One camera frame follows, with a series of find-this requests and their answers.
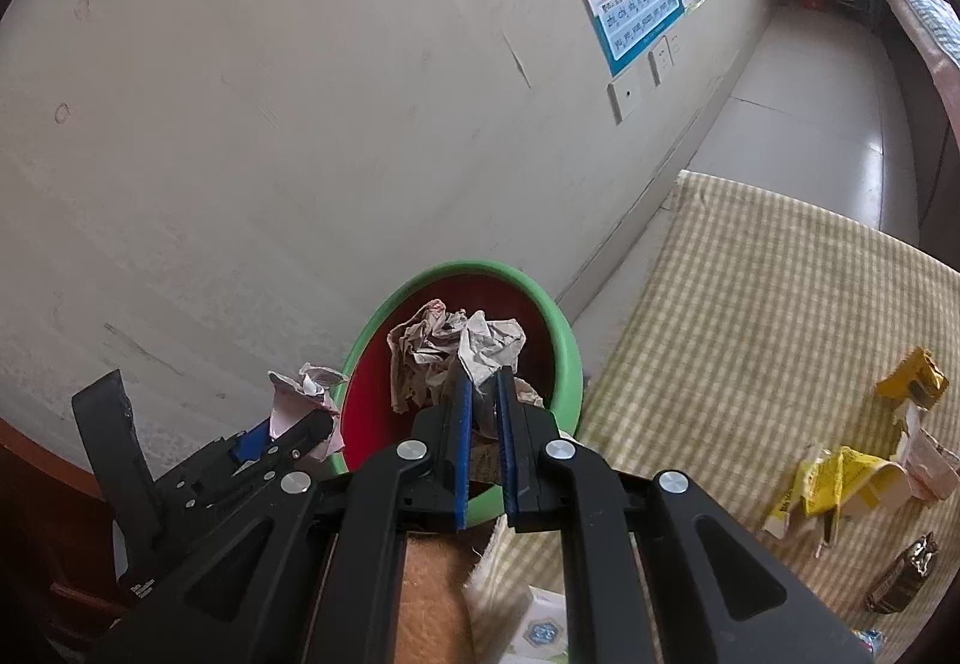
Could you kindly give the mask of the light blue foil bag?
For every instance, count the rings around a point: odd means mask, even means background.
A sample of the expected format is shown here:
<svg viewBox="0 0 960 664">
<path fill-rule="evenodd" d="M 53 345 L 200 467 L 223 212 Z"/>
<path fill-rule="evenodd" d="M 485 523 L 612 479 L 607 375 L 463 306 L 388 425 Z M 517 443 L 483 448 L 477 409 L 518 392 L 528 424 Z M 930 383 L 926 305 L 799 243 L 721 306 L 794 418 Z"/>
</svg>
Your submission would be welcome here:
<svg viewBox="0 0 960 664">
<path fill-rule="evenodd" d="M 884 648 L 884 634 L 875 628 L 869 628 L 869 630 L 853 628 L 851 633 L 864 644 L 864 648 L 869 651 L 872 661 L 877 662 L 878 656 Z"/>
</svg>

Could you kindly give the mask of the brown dark snack packet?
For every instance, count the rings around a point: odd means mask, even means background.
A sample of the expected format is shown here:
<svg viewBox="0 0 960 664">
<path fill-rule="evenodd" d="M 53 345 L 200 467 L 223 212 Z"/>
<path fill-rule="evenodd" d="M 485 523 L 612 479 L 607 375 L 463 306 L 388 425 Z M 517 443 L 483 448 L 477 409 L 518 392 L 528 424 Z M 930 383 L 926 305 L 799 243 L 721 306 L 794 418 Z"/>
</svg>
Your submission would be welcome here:
<svg viewBox="0 0 960 664">
<path fill-rule="evenodd" d="M 901 550 L 892 565 L 867 591 L 864 605 L 876 614 L 900 614 L 928 581 L 939 560 L 939 544 L 934 533 L 923 534 Z"/>
</svg>

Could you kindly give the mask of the beige checkered table cloth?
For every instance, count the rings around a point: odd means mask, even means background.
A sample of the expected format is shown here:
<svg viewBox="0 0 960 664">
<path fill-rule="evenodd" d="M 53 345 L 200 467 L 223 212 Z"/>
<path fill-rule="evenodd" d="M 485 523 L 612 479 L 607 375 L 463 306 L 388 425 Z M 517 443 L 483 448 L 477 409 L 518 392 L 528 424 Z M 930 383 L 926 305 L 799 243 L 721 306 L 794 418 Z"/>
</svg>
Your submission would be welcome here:
<svg viewBox="0 0 960 664">
<path fill-rule="evenodd" d="M 680 469 L 856 630 L 882 632 L 877 662 L 910 646 L 958 570 L 958 492 L 844 522 L 814 538 L 761 535 L 805 448 L 888 458 L 898 435 L 875 383 L 915 347 L 950 386 L 924 425 L 958 453 L 958 272 L 900 240 L 797 199 L 682 172 L 674 219 L 643 297 L 581 410 L 576 440 L 619 471 Z M 939 563 L 901 614 L 864 597 L 908 544 L 932 533 Z M 563 591 L 558 534 L 496 524 L 467 583 L 478 662 L 496 662 L 527 586 Z"/>
</svg>

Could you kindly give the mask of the white wall socket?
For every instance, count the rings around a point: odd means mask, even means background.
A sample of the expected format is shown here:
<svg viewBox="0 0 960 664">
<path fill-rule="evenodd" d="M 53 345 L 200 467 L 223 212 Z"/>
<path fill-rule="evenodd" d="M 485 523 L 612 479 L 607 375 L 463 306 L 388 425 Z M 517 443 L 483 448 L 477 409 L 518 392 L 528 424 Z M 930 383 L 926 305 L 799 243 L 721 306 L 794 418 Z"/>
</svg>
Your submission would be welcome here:
<svg viewBox="0 0 960 664">
<path fill-rule="evenodd" d="M 674 60 L 672 59 L 672 53 L 670 53 L 669 38 L 659 38 L 658 42 L 654 43 L 651 50 L 649 50 L 647 59 L 649 59 L 649 66 L 651 66 L 652 82 L 654 82 L 654 86 L 658 88 L 664 84 L 665 78 L 669 76 L 670 71 L 674 68 Z"/>
</svg>

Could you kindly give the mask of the yellow brown snack wrapper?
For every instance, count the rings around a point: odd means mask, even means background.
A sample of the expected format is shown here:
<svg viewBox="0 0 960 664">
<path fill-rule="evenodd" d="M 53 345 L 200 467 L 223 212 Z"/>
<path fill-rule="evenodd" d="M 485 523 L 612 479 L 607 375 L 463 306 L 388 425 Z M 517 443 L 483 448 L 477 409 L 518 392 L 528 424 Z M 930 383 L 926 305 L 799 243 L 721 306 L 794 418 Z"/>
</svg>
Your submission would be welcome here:
<svg viewBox="0 0 960 664">
<path fill-rule="evenodd" d="M 932 409 L 947 393 L 949 378 L 935 363 L 931 352 L 915 347 L 890 373 L 875 385 L 880 398 L 903 402 L 909 399 L 921 409 Z"/>
</svg>

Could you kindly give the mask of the small pink paper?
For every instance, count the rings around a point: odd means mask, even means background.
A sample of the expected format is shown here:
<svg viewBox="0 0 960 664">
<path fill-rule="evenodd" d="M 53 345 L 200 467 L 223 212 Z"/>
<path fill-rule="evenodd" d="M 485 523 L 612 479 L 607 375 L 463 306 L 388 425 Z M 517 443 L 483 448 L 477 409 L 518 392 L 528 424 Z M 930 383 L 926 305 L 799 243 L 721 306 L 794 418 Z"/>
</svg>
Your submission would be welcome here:
<svg viewBox="0 0 960 664">
<path fill-rule="evenodd" d="M 322 462 L 342 451 L 342 414 L 340 405 L 334 401 L 334 394 L 348 383 L 347 375 L 335 368 L 305 363 L 294 377 L 270 371 L 268 380 L 274 387 L 274 402 L 268 421 L 270 437 L 280 438 L 301 419 L 313 414 L 314 410 L 324 410 L 325 414 L 332 417 L 331 435 L 320 440 L 308 456 Z"/>
</svg>

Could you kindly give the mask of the green red trash bin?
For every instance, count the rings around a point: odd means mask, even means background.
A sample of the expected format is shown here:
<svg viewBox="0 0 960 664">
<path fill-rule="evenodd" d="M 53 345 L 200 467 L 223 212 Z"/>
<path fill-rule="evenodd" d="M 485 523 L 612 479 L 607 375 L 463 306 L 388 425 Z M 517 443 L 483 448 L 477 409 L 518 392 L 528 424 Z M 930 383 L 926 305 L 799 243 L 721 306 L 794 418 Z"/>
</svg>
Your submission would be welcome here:
<svg viewBox="0 0 960 664">
<path fill-rule="evenodd" d="M 457 373 L 475 388 L 472 477 L 466 503 L 477 526 L 503 513 L 496 464 L 496 407 L 485 388 L 516 375 L 517 399 L 550 410 L 571 433 L 583 407 L 583 362 L 563 311 L 532 277 L 503 263 L 460 260 L 400 286 L 348 350 L 335 394 L 343 448 L 332 466 L 356 471 L 379 449 L 412 435 L 420 410 L 444 404 Z"/>
</svg>

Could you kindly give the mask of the white wall switch plate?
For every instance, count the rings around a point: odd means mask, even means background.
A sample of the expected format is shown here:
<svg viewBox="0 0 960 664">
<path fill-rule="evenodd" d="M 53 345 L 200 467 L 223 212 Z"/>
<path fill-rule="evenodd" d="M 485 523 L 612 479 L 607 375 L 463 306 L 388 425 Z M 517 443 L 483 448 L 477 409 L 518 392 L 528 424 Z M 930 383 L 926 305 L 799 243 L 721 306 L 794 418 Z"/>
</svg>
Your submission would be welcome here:
<svg viewBox="0 0 960 664">
<path fill-rule="evenodd" d="M 620 71 L 607 86 L 615 123 L 621 125 L 643 100 L 643 77 L 636 66 Z"/>
</svg>

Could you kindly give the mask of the white pink paper scrap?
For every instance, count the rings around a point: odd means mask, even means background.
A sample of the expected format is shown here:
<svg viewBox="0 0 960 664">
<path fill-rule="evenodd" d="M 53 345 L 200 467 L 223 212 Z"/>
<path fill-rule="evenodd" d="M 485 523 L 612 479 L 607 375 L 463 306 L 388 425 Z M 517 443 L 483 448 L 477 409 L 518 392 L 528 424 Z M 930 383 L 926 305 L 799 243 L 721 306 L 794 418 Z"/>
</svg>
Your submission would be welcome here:
<svg viewBox="0 0 960 664">
<path fill-rule="evenodd" d="M 923 414 L 924 410 L 912 402 L 901 407 L 895 462 L 907 472 L 914 498 L 946 501 L 958 490 L 958 455 L 944 448 L 923 427 Z"/>
</svg>

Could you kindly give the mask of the yellow paper packet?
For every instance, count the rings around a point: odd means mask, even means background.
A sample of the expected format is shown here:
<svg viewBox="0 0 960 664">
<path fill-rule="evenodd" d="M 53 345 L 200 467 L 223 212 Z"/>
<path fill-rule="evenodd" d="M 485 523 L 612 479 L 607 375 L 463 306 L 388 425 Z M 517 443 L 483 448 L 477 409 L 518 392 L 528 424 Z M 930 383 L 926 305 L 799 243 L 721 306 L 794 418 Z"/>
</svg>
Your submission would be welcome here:
<svg viewBox="0 0 960 664">
<path fill-rule="evenodd" d="M 910 498 L 907 471 L 895 461 L 849 446 L 814 444 L 768 511 L 763 531 L 782 542 L 817 533 L 820 545 L 830 549 L 848 522 L 872 511 L 898 510 Z"/>
</svg>

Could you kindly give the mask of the orange plush towel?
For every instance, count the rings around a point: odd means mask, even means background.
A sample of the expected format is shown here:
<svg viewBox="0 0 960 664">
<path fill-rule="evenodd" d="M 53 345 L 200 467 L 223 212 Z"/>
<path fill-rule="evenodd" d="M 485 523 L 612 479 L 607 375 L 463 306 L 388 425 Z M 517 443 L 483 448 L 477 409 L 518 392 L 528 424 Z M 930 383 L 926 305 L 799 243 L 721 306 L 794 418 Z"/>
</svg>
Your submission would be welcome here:
<svg viewBox="0 0 960 664">
<path fill-rule="evenodd" d="M 457 537 L 407 539 L 395 662 L 475 661 L 464 584 L 477 560 Z"/>
</svg>

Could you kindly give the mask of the bed with plaid quilt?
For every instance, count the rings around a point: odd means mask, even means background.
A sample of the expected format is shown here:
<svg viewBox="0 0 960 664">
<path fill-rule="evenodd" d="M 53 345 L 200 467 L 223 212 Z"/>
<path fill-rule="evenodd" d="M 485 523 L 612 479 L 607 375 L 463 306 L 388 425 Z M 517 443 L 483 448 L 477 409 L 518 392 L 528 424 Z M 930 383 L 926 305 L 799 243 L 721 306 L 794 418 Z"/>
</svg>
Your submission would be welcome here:
<svg viewBox="0 0 960 664">
<path fill-rule="evenodd" d="M 958 16 L 946 0 L 885 0 L 913 42 L 958 134 Z"/>
</svg>

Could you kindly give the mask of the white blue box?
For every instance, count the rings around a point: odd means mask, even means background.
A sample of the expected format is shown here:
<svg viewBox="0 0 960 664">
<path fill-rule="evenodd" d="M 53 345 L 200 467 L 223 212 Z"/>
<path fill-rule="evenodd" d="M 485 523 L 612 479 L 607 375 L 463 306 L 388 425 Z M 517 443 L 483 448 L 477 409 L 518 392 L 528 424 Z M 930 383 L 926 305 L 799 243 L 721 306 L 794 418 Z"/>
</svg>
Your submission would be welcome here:
<svg viewBox="0 0 960 664">
<path fill-rule="evenodd" d="M 506 641 L 500 662 L 558 662 L 566 664 L 568 657 L 568 621 L 566 597 L 548 589 L 527 588 L 526 597 L 511 635 Z"/>
</svg>

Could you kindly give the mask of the printed paper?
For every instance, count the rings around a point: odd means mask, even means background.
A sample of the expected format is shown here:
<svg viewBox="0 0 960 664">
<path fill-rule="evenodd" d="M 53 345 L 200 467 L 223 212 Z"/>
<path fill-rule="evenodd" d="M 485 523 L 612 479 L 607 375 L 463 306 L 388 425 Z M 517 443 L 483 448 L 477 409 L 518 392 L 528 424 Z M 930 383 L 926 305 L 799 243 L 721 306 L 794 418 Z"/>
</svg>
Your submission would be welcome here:
<svg viewBox="0 0 960 664">
<path fill-rule="evenodd" d="M 387 331 L 392 410 L 405 414 L 439 404 L 456 368 L 477 388 L 500 368 L 516 371 L 526 341 L 514 318 L 489 320 L 483 310 L 449 310 L 443 300 L 430 300 Z"/>
</svg>

